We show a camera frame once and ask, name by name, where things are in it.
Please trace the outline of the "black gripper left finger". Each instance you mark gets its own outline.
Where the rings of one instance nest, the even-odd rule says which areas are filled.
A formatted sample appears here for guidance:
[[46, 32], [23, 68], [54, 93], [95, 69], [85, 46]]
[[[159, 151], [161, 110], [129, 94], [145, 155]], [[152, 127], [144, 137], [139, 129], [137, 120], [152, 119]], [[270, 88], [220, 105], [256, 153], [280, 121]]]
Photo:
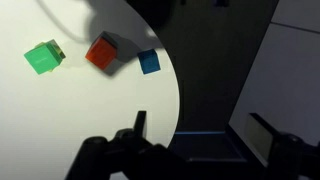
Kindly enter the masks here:
[[136, 120], [134, 123], [134, 132], [136, 133], [137, 136], [142, 137], [144, 133], [144, 127], [145, 127], [145, 122], [146, 122], [146, 111], [139, 111], [136, 116]]

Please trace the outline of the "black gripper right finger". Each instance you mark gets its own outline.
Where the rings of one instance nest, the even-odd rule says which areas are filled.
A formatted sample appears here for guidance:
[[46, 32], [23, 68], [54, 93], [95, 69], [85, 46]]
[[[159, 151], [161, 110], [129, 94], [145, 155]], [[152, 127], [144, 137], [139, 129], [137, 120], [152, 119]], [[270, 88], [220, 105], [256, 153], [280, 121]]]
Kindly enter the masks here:
[[274, 138], [279, 132], [257, 113], [250, 113], [245, 124], [245, 141], [247, 146], [261, 162], [268, 165]]

